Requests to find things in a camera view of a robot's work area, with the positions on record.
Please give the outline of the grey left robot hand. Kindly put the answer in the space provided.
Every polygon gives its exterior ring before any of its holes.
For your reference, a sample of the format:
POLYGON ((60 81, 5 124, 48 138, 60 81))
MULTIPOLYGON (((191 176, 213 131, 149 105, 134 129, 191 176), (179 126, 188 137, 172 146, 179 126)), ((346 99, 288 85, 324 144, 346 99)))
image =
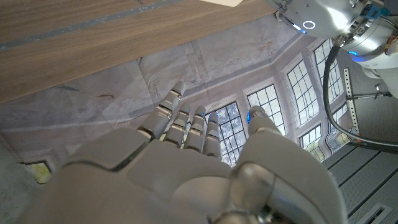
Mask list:
POLYGON ((303 34, 342 39, 342 48, 356 57, 384 53, 397 35, 397 17, 381 1, 267 0, 281 19, 303 34))

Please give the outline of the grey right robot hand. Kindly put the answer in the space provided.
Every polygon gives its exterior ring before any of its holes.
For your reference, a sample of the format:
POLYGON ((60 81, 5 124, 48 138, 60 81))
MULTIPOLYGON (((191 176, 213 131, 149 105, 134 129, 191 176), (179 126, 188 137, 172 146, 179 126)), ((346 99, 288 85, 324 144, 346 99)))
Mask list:
POLYGON ((221 160, 216 113, 193 116, 177 82, 136 128, 77 149, 19 223, 346 223, 332 174, 260 106, 234 166, 221 160))

